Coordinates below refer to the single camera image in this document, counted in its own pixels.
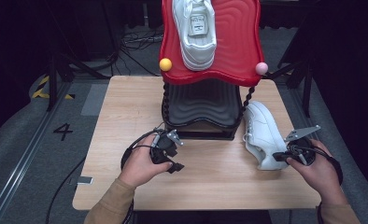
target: hand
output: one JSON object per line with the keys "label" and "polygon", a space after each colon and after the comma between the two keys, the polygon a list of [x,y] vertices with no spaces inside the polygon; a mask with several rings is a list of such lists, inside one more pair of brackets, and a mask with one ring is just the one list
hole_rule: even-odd
{"label": "hand", "polygon": [[[151,134],[137,143],[138,146],[151,146],[155,135]],[[167,171],[172,162],[154,164],[149,156],[150,147],[135,147],[125,162],[118,179],[124,183],[138,187],[149,182],[152,177]]]}
{"label": "hand", "polygon": [[[311,139],[311,143],[314,147],[323,149],[331,156],[330,151],[320,141]],[[339,185],[338,175],[333,165],[325,157],[316,154],[315,161],[309,166],[302,165],[292,158],[287,158],[287,163],[301,174],[310,187],[320,194],[323,203],[347,203],[347,198]]]}

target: wooden table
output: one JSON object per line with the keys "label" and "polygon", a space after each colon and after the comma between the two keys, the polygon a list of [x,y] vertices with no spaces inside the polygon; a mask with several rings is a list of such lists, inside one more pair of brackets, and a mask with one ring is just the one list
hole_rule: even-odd
{"label": "wooden table", "polygon": [[[245,99],[247,88],[241,88]],[[135,139],[162,121],[161,77],[113,77],[97,121],[73,205],[91,209],[120,174],[120,159]],[[253,99],[274,115],[283,137],[292,130],[289,115],[271,80],[261,80]],[[183,140],[173,161],[184,164],[178,173],[155,176],[137,188],[135,210],[230,210],[314,208],[318,194],[291,167],[259,171],[257,160],[242,140],[244,122],[233,141]]]}

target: red platform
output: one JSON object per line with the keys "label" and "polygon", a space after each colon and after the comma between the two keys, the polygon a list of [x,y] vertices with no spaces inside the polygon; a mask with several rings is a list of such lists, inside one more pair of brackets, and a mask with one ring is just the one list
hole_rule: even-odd
{"label": "red platform", "polygon": [[238,86],[257,86],[262,76],[257,63],[264,62],[259,39],[259,0],[211,0],[216,13],[217,48],[210,68],[194,72],[182,61],[172,0],[163,0],[164,34],[160,59],[168,58],[172,69],[161,71],[163,80],[174,85],[218,78]]}

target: human arm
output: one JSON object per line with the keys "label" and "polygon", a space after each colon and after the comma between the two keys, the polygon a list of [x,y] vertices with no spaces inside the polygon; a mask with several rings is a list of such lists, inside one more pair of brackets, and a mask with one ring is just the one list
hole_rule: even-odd
{"label": "human arm", "polygon": [[[311,139],[311,143],[331,156],[330,151],[320,141]],[[341,189],[335,168],[325,157],[316,154],[315,161],[309,166],[304,166],[292,158],[288,158],[287,163],[320,195],[319,209],[324,223],[360,223]]]}
{"label": "human arm", "polygon": [[121,223],[128,212],[138,186],[146,184],[152,177],[167,171],[171,162],[154,164],[149,156],[150,146],[155,135],[149,135],[135,147],[125,162],[117,179],[111,184],[102,199],[85,217],[85,224]]}

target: white sneaker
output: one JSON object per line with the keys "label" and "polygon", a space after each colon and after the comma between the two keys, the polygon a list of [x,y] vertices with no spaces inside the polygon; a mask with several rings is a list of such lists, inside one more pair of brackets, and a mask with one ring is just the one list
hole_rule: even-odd
{"label": "white sneaker", "polygon": [[276,161],[275,152],[286,151],[286,144],[277,129],[274,117],[260,102],[251,101],[244,112],[246,149],[253,154],[259,170],[280,170],[288,167],[285,161]]}
{"label": "white sneaker", "polygon": [[185,66],[206,70],[217,46],[214,9],[210,0],[173,0],[173,17]]}

